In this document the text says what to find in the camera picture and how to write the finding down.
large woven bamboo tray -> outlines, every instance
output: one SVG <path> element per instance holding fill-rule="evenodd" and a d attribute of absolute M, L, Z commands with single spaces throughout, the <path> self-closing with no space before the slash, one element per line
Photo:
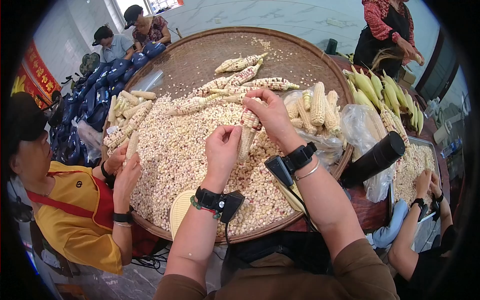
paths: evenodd
<path fill-rule="evenodd" d="M 270 49 L 266 49 L 259 40 L 270 42 Z M 148 62 L 137 72 L 125 86 L 125 90 L 130 91 L 143 77 L 150 72 L 160 69 L 164 72 L 163 83 L 152 91 L 157 93 L 157 95 L 170 92 L 172 93 L 172 98 L 180 97 L 183 94 L 188 94 L 193 87 L 199 87 L 213 78 L 231 75 L 232 72 L 214 75 L 215 68 L 224 60 L 238 58 L 240 53 L 242 57 L 246 57 L 264 52 L 270 53 L 268 57 L 273 57 L 273 53 L 276 52 L 275 59 L 264 59 L 264 64 L 260 67 L 254 79 L 283 77 L 292 83 L 299 84 L 302 89 L 308 88 L 307 84 L 311 87 L 316 79 L 316 81 L 324 83 L 326 92 L 330 90 L 337 91 L 339 96 L 338 105 L 342 108 L 348 103 L 354 103 L 342 71 L 322 50 L 296 36 L 258 27 L 216 28 L 182 38 L 168 46 L 161 55 Z M 180 83 L 183 83 L 184 87 L 188 85 L 189 88 L 180 92 L 181 87 L 178 87 Z M 275 93 L 283 96 L 285 92 L 275 91 Z M 108 157 L 107 147 L 104 146 L 102 150 L 102 157 L 106 159 Z M 335 179 L 338 179 L 345 169 L 350 160 L 352 150 L 353 147 L 348 145 L 341 159 L 330 170 Z M 232 236 L 229 238 L 229 241 L 231 243 L 239 243 L 259 238 L 288 227 L 302 216 L 303 213 L 295 212 L 283 220 L 263 228 Z M 151 233 L 171 240 L 169 231 L 153 225 L 135 212 L 133 213 L 133 218 L 140 226 Z M 216 242 L 224 243 L 225 238 L 217 237 Z"/>

wooden table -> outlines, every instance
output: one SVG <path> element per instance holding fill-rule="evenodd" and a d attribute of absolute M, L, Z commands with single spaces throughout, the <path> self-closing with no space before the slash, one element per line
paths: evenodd
<path fill-rule="evenodd" d="M 330 56 L 330 57 L 337 63 L 337 65 L 341 70 L 342 69 L 351 70 L 350 62 L 347 59 L 341 56 Z M 420 106 L 423 106 L 423 107 L 426 106 L 426 103 L 424 102 L 423 98 L 421 98 L 415 91 L 409 90 L 408 92 L 410 93 L 410 95 L 414 100 L 417 99 L 420 102 L 423 101 L 423 105 L 422 103 L 420 103 Z M 433 119 L 430 118 L 430 119 L 425 119 L 423 130 L 420 136 L 417 136 L 416 132 L 410 132 L 410 131 L 407 131 L 407 135 L 421 138 L 423 140 L 432 142 L 435 145 L 435 153 L 437 155 L 438 164 L 440 167 L 442 189 L 444 191 L 444 196 L 447 199 L 450 199 L 450 182 L 449 182 L 447 164 L 446 164 L 446 161 L 440 155 L 440 152 L 442 150 L 441 147 L 436 145 L 435 141 L 433 140 L 433 133 L 435 131 L 437 131 L 435 122 L 433 121 Z M 379 203 L 372 203 L 368 201 L 366 199 L 366 193 L 363 188 L 363 185 L 359 185 L 352 189 L 348 189 L 348 192 L 350 193 L 351 203 L 353 208 L 355 209 L 355 212 L 357 213 L 360 226 L 364 231 L 371 232 L 371 231 L 377 230 L 382 226 L 388 225 L 388 222 L 390 221 L 388 200 L 381 201 Z M 290 225 L 284 230 L 306 231 L 307 230 L 306 222 L 304 221 L 304 219 L 300 219 L 299 221 Z"/>

black apron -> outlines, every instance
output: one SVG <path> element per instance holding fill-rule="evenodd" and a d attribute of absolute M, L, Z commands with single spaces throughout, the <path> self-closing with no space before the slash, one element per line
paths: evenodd
<path fill-rule="evenodd" d="M 353 63 L 359 66 L 366 65 L 368 68 L 372 68 L 373 59 L 381 49 L 393 47 L 395 54 L 403 53 L 402 50 L 392 41 L 392 33 L 395 31 L 400 34 L 405 40 L 410 39 L 410 23 L 408 21 L 408 10 L 403 3 L 403 9 L 405 16 L 399 14 L 392 5 L 389 5 L 388 15 L 382 21 L 390 26 L 393 30 L 390 31 L 388 39 L 383 41 L 376 39 L 372 35 L 370 27 L 367 25 L 360 33 L 359 42 L 355 49 L 355 55 L 353 56 Z M 385 59 L 380 62 L 379 68 L 384 69 L 388 76 L 396 77 L 402 60 Z"/>

metal tray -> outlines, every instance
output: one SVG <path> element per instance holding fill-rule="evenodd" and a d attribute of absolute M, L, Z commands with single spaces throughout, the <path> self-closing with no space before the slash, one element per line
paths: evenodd
<path fill-rule="evenodd" d="M 412 144 L 415 144 L 415 145 L 422 145 L 422 146 L 427 146 L 429 147 L 432 152 L 433 152 L 433 159 L 435 161 L 434 163 L 434 167 L 435 167 L 435 173 L 437 174 L 438 178 L 440 178 L 440 167 L 438 166 L 438 159 L 437 159 L 437 155 L 436 155 L 436 151 L 435 151 L 435 146 L 433 145 L 432 142 L 429 142 L 429 141 L 425 141 L 425 140 L 422 140 L 422 139 L 419 139 L 419 138 L 416 138 L 416 137 L 412 137 L 412 136 L 409 136 L 408 137 L 408 140 L 410 141 L 410 143 Z M 395 206 L 395 197 L 394 197 L 394 194 L 395 194 L 395 191 L 393 189 L 393 183 L 391 182 L 390 183 L 390 189 L 388 190 L 388 196 L 387 198 L 390 198 L 390 201 L 389 201 L 389 204 L 390 204 L 390 208 L 389 208 L 389 217 L 390 219 L 392 218 L 392 215 L 393 215 L 393 207 Z M 433 217 L 435 215 L 435 212 L 432 212 L 431 214 L 429 214 L 428 216 L 424 217 L 422 220 L 420 220 L 419 223 L 427 220 L 428 218 L 430 217 Z"/>

gray shirt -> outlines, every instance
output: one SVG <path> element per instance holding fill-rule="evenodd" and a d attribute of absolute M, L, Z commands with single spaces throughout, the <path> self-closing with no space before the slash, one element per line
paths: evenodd
<path fill-rule="evenodd" d="M 133 46 L 133 41 L 126 35 L 113 35 L 110 48 L 103 47 L 100 50 L 100 62 L 112 62 L 116 59 L 122 59 L 127 55 L 127 50 Z"/>

